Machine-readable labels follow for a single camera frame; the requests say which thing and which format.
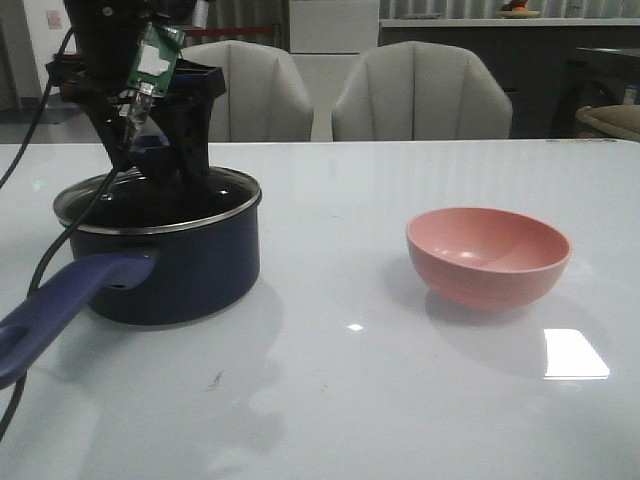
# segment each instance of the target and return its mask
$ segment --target wire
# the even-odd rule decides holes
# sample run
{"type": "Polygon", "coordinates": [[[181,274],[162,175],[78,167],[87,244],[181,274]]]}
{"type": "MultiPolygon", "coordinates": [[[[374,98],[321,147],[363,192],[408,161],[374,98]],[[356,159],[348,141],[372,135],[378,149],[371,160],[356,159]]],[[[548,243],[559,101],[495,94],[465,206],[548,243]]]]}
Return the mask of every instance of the wire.
{"type": "Polygon", "coordinates": [[[27,290],[27,296],[30,296],[38,289],[40,281],[42,280],[42,276],[44,275],[44,271],[55,253],[62,246],[62,244],[68,240],[71,234],[77,230],[78,226],[83,222],[95,203],[98,201],[98,198],[100,198],[100,196],[105,193],[107,188],[109,188],[109,185],[111,185],[119,171],[119,166],[114,166],[111,169],[111,171],[106,175],[106,177],[100,184],[100,187],[98,187],[98,190],[96,190],[96,192],[93,194],[89,205],[87,205],[84,211],[73,221],[73,223],[69,224],[69,226],[64,229],[64,231],[58,236],[58,238],[56,238],[54,242],[49,246],[47,251],[44,252],[44,255],[42,255],[42,258],[40,259],[40,262],[38,262],[38,266],[36,267],[35,271],[33,272],[33,276],[31,277],[31,283],[29,284],[29,289],[27,290]]]}
{"type": "MultiPolygon", "coordinates": [[[[31,283],[29,284],[29,289],[27,291],[27,296],[32,295],[38,289],[47,265],[49,264],[55,253],[62,246],[62,244],[68,240],[71,234],[78,229],[78,226],[87,217],[102,194],[104,194],[107,188],[109,188],[109,185],[111,185],[119,171],[119,166],[114,166],[111,169],[111,171],[105,176],[104,180],[98,187],[98,190],[96,190],[96,192],[93,194],[93,197],[89,201],[89,205],[87,205],[80,216],[78,216],[69,226],[67,226],[64,231],[60,235],[58,235],[58,238],[53,241],[49,248],[47,248],[46,252],[44,253],[44,255],[42,255],[42,258],[38,262],[38,266],[33,272],[31,283]]],[[[7,406],[4,415],[0,420],[0,442],[2,442],[2,438],[4,437],[4,434],[7,431],[7,428],[9,428],[9,424],[13,419],[13,415],[18,409],[18,404],[20,403],[20,398],[22,397],[22,391],[24,390],[24,384],[26,380],[27,373],[25,372],[15,383],[11,399],[9,400],[9,405],[7,406]]]]}
{"type": "Polygon", "coordinates": [[[13,418],[13,414],[16,413],[18,409],[18,404],[20,403],[20,399],[22,398],[22,391],[24,390],[24,384],[27,381],[27,372],[16,381],[13,386],[13,393],[11,394],[11,399],[9,400],[9,405],[7,405],[7,409],[4,411],[4,415],[2,415],[2,420],[0,420],[0,442],[4,438],[4,434],[9,428],[9,424],[11,423],[11,419],[13,418]]]}
{"type": "MultiPolygon", "coordinates": [[[[69,40],[71,39],[71,36],[73,35],[73,33],[74,33],[73,27],[70,28],[67,31],[66,35],[64,36],[64,39],[62,40],[62,43],[60,44],[60,48],[58,49],[58,53],[54,57],[54,60],[53,60],[54,64],[58,62],[58,58],[64,53],[64,51],[67,48],[67,45],[68,45],[69,40]]],[[[4,187],[5,183],[7,183],[7,180],[9,180],[9,177],[11,176],[13,171],[16,169],[16,167],[20,163],[20,160],[22,159],[22,156],[24,155],[24,152],[27,150],[27,147],[29,146],[29,143],[31,142],[31,137],[33,137],[33,134],[36,131],[36,127],[38,126],[38,123],[40,122],[40,118],[42,117],[42,113],[44,112],[44,109],[45,109],[45,107],[47,105],[47,100],[49,100],[49,94],[51,93],[51,87],[52,86],[53,86],[53,80],[52,80],[51,76],[49,76],[49,79],[47,80],[47,84],[44,87],[44,93],[42,94],[42,100],[40,100],[40,104],[38,105],[38,109],[36,110],[36,113],[35,113],[35,115],[33,117],[33,120],[31,121],[31,125],[29,126],[29,129],[27,130],[27,133],[24,136],[24,140],[22,140],[22,145],[20,145],[20,149],[18,150],[18,153],[16,154],[15,158],[11,162],[11,165],[9,165],[9,168],[4,173],[2,178],[0,178],[0,189],[2,189],[2,187],[4,187]]]]}
{"type": "MultiPolygon", "coordinates": [[[[60,55],[64,53],[64,50],[67,44],[69,43],[69,39],[71,38],[71,35],[73,35],[73,28],[70,28],[67,34],[65,35],[62,41],[62,44],[60,45],[60,48],[58,50],[58,54],[55,57],[54,62],[57,62],[60,55]]],[[[38,122],[40,121],[40,117],[42,116],[42,112],[44,111],[45,105],[47,103],[47,99],[51,92],[52,83],[53,81],[51,77],[49,77],[49,80],[47,81],[47,85],[45,87],[45,91],[42,97],[42,101],[38,106],[36,115],[33,121],[31,122],[31,126],[29,127],[29,130],[25,135],[22,145],[20,146],[20,149],[18,150],[18,153],[14,158],[13,162],[11,163],[11,165],[9,166],[8,170],[5,172],[2,179],[0,179],[0,188],[4,186],[4,184],[9,179],[13,171],[18,166],[20,159],[24,155],[24,152],[27,149],[29,142],[31,141],[31,137],[33,136],[33,133],[38,125],[38,122]]],[[[100,196],[107,190],[107,188],[109,188],[109,185],[111,185],[111,183],[116,178],[116,175],[119,171],[120,171],[119,165],[114,166],[111,169],[111,171],[106,175],[106,177],[98,187],[98,190],[94,193],[93,197],[89,201],[89,204],[84,209],[84,211],[80,214],[80,216],[78,216],[78,218],[76,218],[69,226],[67,226],[64,229],[64,231],[58,236],[58,238],[56,238],[53,241],[53,243],[49,246],[49,248],[47,248],[42,258],[38,262],[38,265],[36,266],[35,271],[33,272],[33,275],[31,277],[31,282],[29,283],[29,288],[27,290],[27,297],[32,295],[38,289],[38,287],[40,286],[40,282],[42,281],[44,272],[47,268],[47,265],[49,265],[49,262],[51,261],[55,253],[60,249],[62,244],[65,241],[67,241],[67,239],[71,236],[71,234],[77,230],[78,226],[89,214],[89,212],[91,211],[91,209],[93,208],[97,200],[100,198],[100,196]]],[[[24,386],[26,381],[27,381],[27,372],[25,372],[16,381],[13,387],[13,392],[11,394],[9,404],[7,405],[7,408],[5,409],[4,414],[2,415],[2,419],[0,419],[0,442],[2,442],[2,439],[4,438],[4,435],[7,429],[9,428],[9,425],[11,424],[11,420],[13,420],[13,416],[15,415],[16,410],[18,409],[18,405],[20,404],[20,400],[22,398],[22,392],[24,391],[24,386]]]]}

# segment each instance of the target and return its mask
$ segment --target chair backrest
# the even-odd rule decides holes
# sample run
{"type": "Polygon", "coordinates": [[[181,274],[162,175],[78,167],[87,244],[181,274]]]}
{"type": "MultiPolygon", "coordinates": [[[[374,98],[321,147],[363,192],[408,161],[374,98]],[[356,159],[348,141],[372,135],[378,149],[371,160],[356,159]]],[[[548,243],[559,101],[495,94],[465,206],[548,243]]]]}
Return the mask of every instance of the chair backrest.
{"type": "Polygon", "coordinates": [[[185,48],[182,56],[224,73],[227,93],[214,102],[210,141],[310,140],[313,107],[288,52],[227,40],[185,48]]]}
{"type": "Polygon", "coordinates": [[[474,53],[403,42],[356,59],[332,112],[333,138],[507,138],[511,115],[511,101],[474,53]]]}

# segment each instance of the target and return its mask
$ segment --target blue plastic handle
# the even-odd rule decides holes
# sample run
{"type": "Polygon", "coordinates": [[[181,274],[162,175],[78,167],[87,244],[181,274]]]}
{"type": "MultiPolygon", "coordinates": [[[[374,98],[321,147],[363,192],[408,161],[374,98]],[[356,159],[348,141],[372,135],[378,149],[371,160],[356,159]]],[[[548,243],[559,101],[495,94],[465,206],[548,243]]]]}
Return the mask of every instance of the blue plastic handle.
{"type": "Polygon", "coordinates": [[[107,253],[70,263],[0,322],[0,389],[12,385],[102,287],[133,288],[155,261],[107,253]]]}

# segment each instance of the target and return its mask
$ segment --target cabinet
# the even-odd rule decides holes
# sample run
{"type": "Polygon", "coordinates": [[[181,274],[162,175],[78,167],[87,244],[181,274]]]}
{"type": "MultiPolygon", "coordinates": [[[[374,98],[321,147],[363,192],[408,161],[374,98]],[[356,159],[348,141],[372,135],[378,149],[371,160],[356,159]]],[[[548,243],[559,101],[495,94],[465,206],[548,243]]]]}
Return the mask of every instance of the cabinet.
{"type": "Polygon", "coordinates": [[[578,47],[640,47],[640,21],[381,21],[381,45],[405,40],[455,45],[475,52],[511,98],[512,138],[547,138],[561,96],[566,60],[578,47]]]}

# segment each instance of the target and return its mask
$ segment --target pink bowl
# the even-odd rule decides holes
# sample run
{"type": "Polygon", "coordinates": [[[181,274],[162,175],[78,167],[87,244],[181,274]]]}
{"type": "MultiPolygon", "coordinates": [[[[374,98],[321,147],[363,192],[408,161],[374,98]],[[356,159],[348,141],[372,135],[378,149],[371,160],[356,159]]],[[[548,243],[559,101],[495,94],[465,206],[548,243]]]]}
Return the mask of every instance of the pink bowl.
{"type": "Polygon", "coordinates": [[[490,311],[545,295],[571,256],[571,243],[555,228],[489,208],[424,213],[409,222],[407,240],[427,285],[456,303],[490,311]]]}

